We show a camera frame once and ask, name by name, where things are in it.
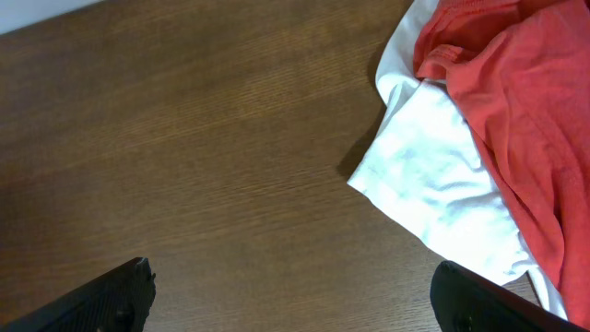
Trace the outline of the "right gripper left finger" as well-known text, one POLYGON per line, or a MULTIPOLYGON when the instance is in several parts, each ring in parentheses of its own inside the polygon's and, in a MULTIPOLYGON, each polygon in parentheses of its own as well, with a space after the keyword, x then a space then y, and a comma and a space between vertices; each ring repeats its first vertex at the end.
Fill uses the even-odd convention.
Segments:
POLYGON ((136 257, 1 332, 142 332, 155 297, 155 274, 145 257, 136 257))

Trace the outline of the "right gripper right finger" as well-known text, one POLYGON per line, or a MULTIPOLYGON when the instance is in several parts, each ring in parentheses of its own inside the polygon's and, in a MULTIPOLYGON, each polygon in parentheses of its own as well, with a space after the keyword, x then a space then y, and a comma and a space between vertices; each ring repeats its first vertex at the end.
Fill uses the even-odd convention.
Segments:
POLYGON ((437 266, 430 300, 442 332, 588 332, 453 261, 437 266))

